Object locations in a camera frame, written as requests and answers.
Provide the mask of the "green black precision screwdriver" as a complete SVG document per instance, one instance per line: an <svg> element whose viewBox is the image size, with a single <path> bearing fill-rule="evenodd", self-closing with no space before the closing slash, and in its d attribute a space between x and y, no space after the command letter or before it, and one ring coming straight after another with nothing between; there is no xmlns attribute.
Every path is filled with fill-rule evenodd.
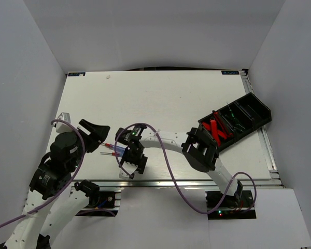
<svg viewBox="0 0 311 249"><path fill-rule="evenodd" d="M228 104L228 102L227 102L227 106L228 106L228 109L229 109L230 115L231 115L231 117L232 117L232 120L233 120L234 122L236 122L236 121L235 121L235 115L234 115L234 113L233 113L233 111L232 111L232 109L231 109L230 105Z"/></svg>

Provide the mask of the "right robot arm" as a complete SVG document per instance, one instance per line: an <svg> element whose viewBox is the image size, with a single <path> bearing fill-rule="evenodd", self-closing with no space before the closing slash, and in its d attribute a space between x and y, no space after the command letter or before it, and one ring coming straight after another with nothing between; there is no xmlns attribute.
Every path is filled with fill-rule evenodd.
<svg viewBox="0 0 311 249"><path fill-rule="evenodd" d="M231 207L241 203L243 186L221 162L217 145L210 135L199 128L175 133L154 128L146 132L148 127L145 123L136 123L117 131L114 150L118 150L119 143L125 145L124 150L115 152L119 158L120 178L133 179L135 174L143 174L148 159L144 154L146 148L170 150L184 155L191 168L206 173L222 193L221 201Z"/></svg>

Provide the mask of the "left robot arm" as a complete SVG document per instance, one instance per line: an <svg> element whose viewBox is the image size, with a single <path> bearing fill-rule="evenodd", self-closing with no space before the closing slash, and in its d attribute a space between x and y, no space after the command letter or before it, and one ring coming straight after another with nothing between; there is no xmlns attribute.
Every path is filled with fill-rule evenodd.
<svg viewBox="0 0 311 249"><path fill-rule="evenodd" d="M83 180L74 184L75 192L61 208L50 214L60 194L71 184L81 168L85 154L94 152L107 138L109 126L100 126L84 119L81 128L55 119L57 136L41 159L29 184L22 214L0 225L17 222L15 229L0 248L50 248L60 231L84 207L93 207L100 200L97 184Z"/></svg>

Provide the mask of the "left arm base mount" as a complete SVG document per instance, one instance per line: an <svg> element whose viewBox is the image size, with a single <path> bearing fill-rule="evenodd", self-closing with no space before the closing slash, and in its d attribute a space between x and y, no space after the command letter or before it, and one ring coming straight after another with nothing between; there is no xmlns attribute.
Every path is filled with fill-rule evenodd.
<svg viewBox="0 0 311 249"><path fill-rule="evenodd" d="M118 213L121 190L103 188L89 180L74 182L69 197L73 198L74 204L82 198L84 207L81 207L76 216L88 217L115 217Z"/></svg>

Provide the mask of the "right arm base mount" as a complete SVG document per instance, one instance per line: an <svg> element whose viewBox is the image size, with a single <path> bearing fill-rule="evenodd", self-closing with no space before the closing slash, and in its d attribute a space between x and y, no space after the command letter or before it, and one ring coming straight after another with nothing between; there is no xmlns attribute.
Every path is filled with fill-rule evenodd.
<svg viewBox="0 0 311 249"><path fill-rule="evenodd" d="M220 201L222 193L220 191L206 192L206 206L207 210L213 209ZM207 215L208 220L237 220L237 219L256 219L256 211L253 206L246 211L253 204L253 196L250 190L244 190L239 201L225 198L218 209Z"/></svg>

